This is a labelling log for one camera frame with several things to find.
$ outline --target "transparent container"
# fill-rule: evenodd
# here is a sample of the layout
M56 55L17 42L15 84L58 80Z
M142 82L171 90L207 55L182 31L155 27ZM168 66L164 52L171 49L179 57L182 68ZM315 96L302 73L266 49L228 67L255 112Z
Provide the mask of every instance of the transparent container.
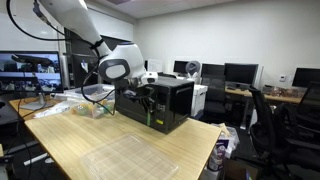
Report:
M110 91L114 89L114 85L108 85L108 84L95 84L91 86L85 86L83 88L84 94L92 100L101 100L104 98ZM84 99L81 88L66 90L64 92L67 97L70 98L78 98L78 99ZM107 97L107 99L114 99L114 92L110 93L110 95Z
M114 92L112 92L113 89L114 86L108 84L95 84L83 88L87 98L99 101L104 107L97 103L93 104L92 102L87 101L81 93L81 88L66 90L63 94L56 94L55 99L76 101L78 103L70 107L70 113L97 119L103 114L113 111L115 103Z
M138 136L125 134L85 153L82 165L89 179L167 180L178 166Z

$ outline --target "ceiling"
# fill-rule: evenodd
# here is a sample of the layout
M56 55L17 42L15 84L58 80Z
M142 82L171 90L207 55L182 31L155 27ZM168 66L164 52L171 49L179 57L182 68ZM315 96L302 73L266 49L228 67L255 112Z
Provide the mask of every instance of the ceiling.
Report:
M134 18L145 18L160 14L211 6L235 0L93 0Z

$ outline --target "office desk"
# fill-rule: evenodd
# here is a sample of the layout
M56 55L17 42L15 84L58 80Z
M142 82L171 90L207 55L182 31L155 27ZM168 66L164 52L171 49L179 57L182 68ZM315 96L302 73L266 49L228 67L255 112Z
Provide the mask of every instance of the office desk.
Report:
M26 98L26 99L24 99L24 100L22 99L21 102L20 102L20 99L16 99L16 100L9 101L9 103L10 103L10 105L13 107L13 109L18 112L19 102L20 102L20 106L21 106L21 105L24 105L24 104L27 104L27 103L30 103L30 102L33 102L33 101L36 101L36 100L38 100L38 98L33 97L33 98ZM59 100L53 100L53 99L47 101L47 103L51 103L52 105L57 104L57 103L59 103L59 102L61 102L61 101L59 101ZM46 110L46 109L48 109L48 108L50 108L50 107L43 108L43 109L41 109L41 110L39 110L39 111L36 111L36 112L34 112L34 113L44 111L44 110ZM21 109L21 108L19 108L19 116L20 116L20 117L23 117L22 119L23 119L24 121L33 119L34 113L33 113L33 110L28 110L28 109Z
M249 90L241 91L240 89L225 89L226 93L229 94L236 94L236 95L241 95L241 96L247 96L251 97L251 92ZM301 98L294 98L294 97L281 97L281 96L271 96L271 95L264 95L265 99L267 100L273 100L273 101L281 101L281 102L288 102L288 103L294 103L294 104L299 104L301 101Z
M225 92L229 93L229 94L236 94L236 95L241 95L241 96L246 97L244 114L243 114L242 122L240 125L240 128L245 130L246 129L247 112L248 112L248 107L249 107L249 99L252 96L251 92L249 90L241 91L240 89L233 90L233 89L228 89L228 88L225 89ZM266 95L266 94L264 95L264 97L267 100L294 103L294 104L299 104L301 101L301 98L271 96L271 95Z
M62 113L25 124L70 179L86 179L80 165L83 153L126 133L139 136L178 164L174 179L198 179L221 132L188 119L165 135L120 113L100 119Z

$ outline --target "paper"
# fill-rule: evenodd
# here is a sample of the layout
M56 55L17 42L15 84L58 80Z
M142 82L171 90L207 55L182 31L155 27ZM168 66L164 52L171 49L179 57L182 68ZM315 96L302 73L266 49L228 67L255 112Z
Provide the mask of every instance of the paper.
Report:
M163 72L162 61L158 59L148 59L148 71L150 72Z

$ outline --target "monitor screen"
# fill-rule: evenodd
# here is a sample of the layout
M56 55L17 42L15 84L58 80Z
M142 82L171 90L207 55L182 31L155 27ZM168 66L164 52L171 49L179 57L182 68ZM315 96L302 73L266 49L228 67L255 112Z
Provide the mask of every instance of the monitor screen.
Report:
M88 71L82 68L81 63L86 63ZM98 63L98 58L90 55L73 54L72 55L72 72L75 88L81 87L85 76L92 71ZM88 79L86 86L98 83L98 76L92 74Z
M187 71L186 71L187 64L188 64L188 61L174 61L173 72L186 74L187 73Z
M237 84L253 84L258 65L257 64L225 64L226 81Z
M320 82L320 69L297 68L292 86L307 88L311 81Z
M144 68L148 71L148 61L147 60L144 61Z
M202 64L201 76L207 75L224 75L224 65Z
M63 92L56 51L0 51L0 72L0 91Z

